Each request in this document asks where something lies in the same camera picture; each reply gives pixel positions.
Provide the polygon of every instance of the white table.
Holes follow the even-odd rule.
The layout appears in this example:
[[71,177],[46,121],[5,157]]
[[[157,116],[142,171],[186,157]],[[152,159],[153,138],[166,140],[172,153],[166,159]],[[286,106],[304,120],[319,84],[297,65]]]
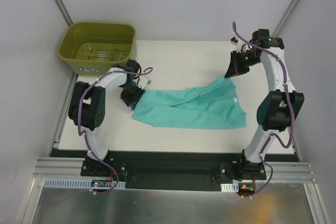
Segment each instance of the white table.
[[[148,41],[137,43],[136,60],[142,69],[154,68],[148,76],[152,84],[146,89],[183,90],[205,86],[225,74],[230,52],[235,49],[230,42],[214,41]],[[89,82],[93,77],[80,76]],[[257,108],[268,94],[262,64],[250,72],[232,78],[240,106],[247,113],[247,127],[231,130],[195,130],[152,127],[131,118],[133,112],[119,98],[121,89],[107,96],[103,123],[104,139],[111,151],[143,152],[205,152],[240,153],[251,141],[256,128]],[[281,134],[288,141],[288,132]],[[60,150],[86,150],[83,137],[77,135],[73,121],[66,119],[61,136]],[[276,141],[268,153],[292,154],[292,148],[283,149]]]

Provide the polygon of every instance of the label on basket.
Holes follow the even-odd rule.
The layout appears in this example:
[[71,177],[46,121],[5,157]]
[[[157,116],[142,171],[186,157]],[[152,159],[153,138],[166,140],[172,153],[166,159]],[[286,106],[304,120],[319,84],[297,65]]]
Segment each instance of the label on basket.
[[100,69],[97,68],[83,68],[83,67],[77,67],[79,71],[84,71],[84,72],[100,72]]

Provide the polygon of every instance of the olive green plastic basket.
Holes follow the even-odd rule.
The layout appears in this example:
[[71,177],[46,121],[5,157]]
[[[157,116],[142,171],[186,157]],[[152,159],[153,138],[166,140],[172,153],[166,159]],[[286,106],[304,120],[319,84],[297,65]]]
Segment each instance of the olive green plastic basket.
[[135,54],[135,29],[126,24],[73,24],[59,47],[61,59],[81,75],[102,75]]

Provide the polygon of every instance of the metal frame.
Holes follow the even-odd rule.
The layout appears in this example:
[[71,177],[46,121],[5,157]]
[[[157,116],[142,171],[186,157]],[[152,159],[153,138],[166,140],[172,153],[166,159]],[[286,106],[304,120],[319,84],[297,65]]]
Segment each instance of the metal frame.
[[[277,24],[273,36],[277,36],[281,32],[284,25],[291,16],[293,10],[298,5],[299,1],[300,0],[291,0],[289,6],[285,10],[279,23]],[[59,8],[67,25],[71,26],[73,22],[62,0],[55,0],[55,3]],[[68,92],[64,101],[64,106],[60,113],[56,131],[53,137],[53,144],[51,145],[50,153],[53,150],[53,148],[57,147],[57,145],[59,144],[66,119],[67,107],[69,105],[72,89],[77,81],[77,77],[78,76],[76,74],[73,74],[71,77]],[[297,151],[296,154],[299,157],[299,150],[296,148],[296,145],[294,147]],[[67,177],[67,178],[83,179],[83,177],[80,176],[82,161],[83,158],[52,158],[52,157],[40,158],[38,160],[36,169],[33,174],[34,182],[31,187],[30,197],[22,223],[24,224],[32,223],[40,199],[41,191],[45,183],[45,178]],[[274,167],[274,177],[272,179],[272,183],[290,182],[290,183],[303,184],[307,194],[307,199],[313,215],[314,222],[318,224],[330,223],[323,202],[321,201],[318,185],[316,184],[317,180],[315,174],[312,171],[311,165],[309,163],[301,163],[301,162],[298,163],[269,162],[269,163]]]

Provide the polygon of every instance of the cloth fold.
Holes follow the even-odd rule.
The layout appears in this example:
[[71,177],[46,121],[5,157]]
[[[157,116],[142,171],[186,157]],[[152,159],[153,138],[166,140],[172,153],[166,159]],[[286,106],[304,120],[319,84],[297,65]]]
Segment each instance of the cloth fold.
[[234,129],[246,126],[236,86],[219,77],[205,87],[149,90],[140,99],[134,120],[156,126],[186,129]]

